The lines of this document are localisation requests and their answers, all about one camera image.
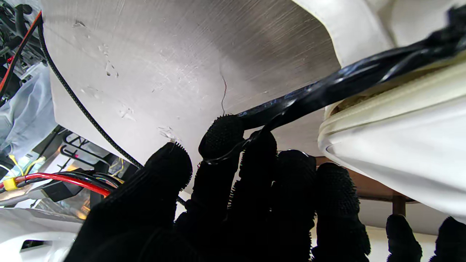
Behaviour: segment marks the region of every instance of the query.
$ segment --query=yellow wire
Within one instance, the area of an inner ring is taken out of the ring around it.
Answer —
[[[111,165],[111,166],[109,167],[109,169],[112,168],[112,167],[114,167],[114,166],[116,166],[116,165],[118,165],[118,161],[117,161],[116,163],[114,163],[113,165]]]
[[[124,169],[123,158],[120,158],[120,159],[121,159],[121,168],[120,168],[120,170],[118,170],[115,173],[113,173],[112,175],[110,175],[111,177],[115,177],[118,173],[120,173]]]
[[[21,176],[24,176],[24,172],[23,172],[23,169],[20,167],[20,165],[18,164],[18,162],[16,162],[16,159],[14,158],[14,155],[8,155],[8,157],[13,161],[13,163],[19,168],[19,170],[21,171]]]
[[[36,159],[35,161],[33,161],[26,169],[26,172],[24,172],[26,175],[29,174],[29,171],[31,171],[31,168],[33,165],[39,163],[39,162],[42,162],[43,161],[43,157],[39,157],[38,159]]]

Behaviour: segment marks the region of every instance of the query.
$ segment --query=brushed metal panel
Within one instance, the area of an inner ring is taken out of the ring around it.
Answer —
[[[291,0],[43,0],[51,56],[101,126],[144,163],[173,130],[193,164],[211,122],[339,69],[326,29]],[[59,124],[111,152],[53,77]],[[274,131],[321,155],[322,111]]]

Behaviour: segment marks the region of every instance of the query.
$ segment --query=curved white edge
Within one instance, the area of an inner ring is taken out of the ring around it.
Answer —
[[[466,97],[318,138],[326,157],[466,223]]]
[[[365,0],[293,0],[327,29],[341,67],[394,48]]]

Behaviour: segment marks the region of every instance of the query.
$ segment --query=black glove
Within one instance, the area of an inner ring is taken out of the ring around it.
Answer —
[[[385,227],[390,255],[387,262],[420,262],[421,245],[414,238],[412,229],[402,215],[391,215]]]
[[[204,159],[220,157],[243,132],[237,117],[219,117],[199,152]],[[346,261],[366,261],[369,242],[351,179],[347,172],[340,176],[343,168],[322,165],[316,172],[315,159],[303,152],[277,155],[274,137],[264,133],[244,151],[241,180],[230,191],[239,159],[237,152],[216,165],[202,161],[187,211],[173,225],[192,166],[180,145],[167,143],[91,210],[65,261],[308,261],[316,208],[316,261],[334,258],[335,250],[347,254]],[[338,233],[330,227],[335,221]]]

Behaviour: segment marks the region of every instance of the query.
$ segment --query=black wire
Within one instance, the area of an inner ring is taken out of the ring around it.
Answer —
[[[47,179],[45,179],[45,178],[33,178],[33,179],[25,180],[23,182],[19,182],[16,185],[16,187],[17,188],[22,188],[22,187],[24,187],[26,185],[33,184],[33,183],[36,183],[36,182],[45,181],[45,180],[47,180]]]
[[[102,179],[106,179],[108,182],[112,183],[113,185],[115,185],[116,187],[118,187],[119,185],[122,184],[122,182],[118,181],[117,179],[115,179],[114,177],[112,176],[109,176],[109,175],[106,175],[104,173],[94,173],[92,174],[93,177],[96,177],[96,178],[102,178]]]
[[[88,174],[78,173],[78,172],[59,172],[59,173],[55,173],[55,174],[68,176],[68,177],[72,177],[72,178],[77,178],[77,179],[89,182],[89,183],[91,183],[91,184],[93,184],[95,186],[107,189],[110,192],[115,190],[115,188],[110,186],[109,184],[107,184],[105,182],[102,182],[102,181],[100,181],[100,180],[96,179],[95,177],[93,177],[91,175],[88,175]]]
[[[52,71],[57,76],[58,80],[60,80],[60,82],[62,83],[65,90],[71,96],[71,98],[76,103],[76,105],[79,107],[81,112],[85,115],[85,117],[87,117],[87,119],[92,123],[92,125],[97,129],[97,131],[99,131],[99,133],[103,136],[103,138],[105,138],[105,140],[107,140],[110,143],[110,145],[112,145],[120,154],[122,154],[126,159],[128,159],[131,163],[133,163],[137,168],[139,169],[143,168],[143,165],[141,163],[139,163],[130,154],[128,154],[123,148],[121,148],[117,143],[115,143],[115,141],[103,130],[103,128],[99,125],[99,123],[97,123],[97,121],[91,116],[91,114],[89,113],[89,111],[87,111],[87,109],[84,107],[81,101],[79,101],[78,97],[73,92],[73,90],[70,88],[70,86],[65,81],[63,76],[60,74],[54,62],[52,61],[52,58],[50,57],[50,54],[47,50],[47,46],[45,45],[44,26],[43,26],[42,17],[39,19],[38,23],[39,23],[39,41],[41,43],[42,51],[44,52],[45,59],[50,65],[50,68],[52,69]]]

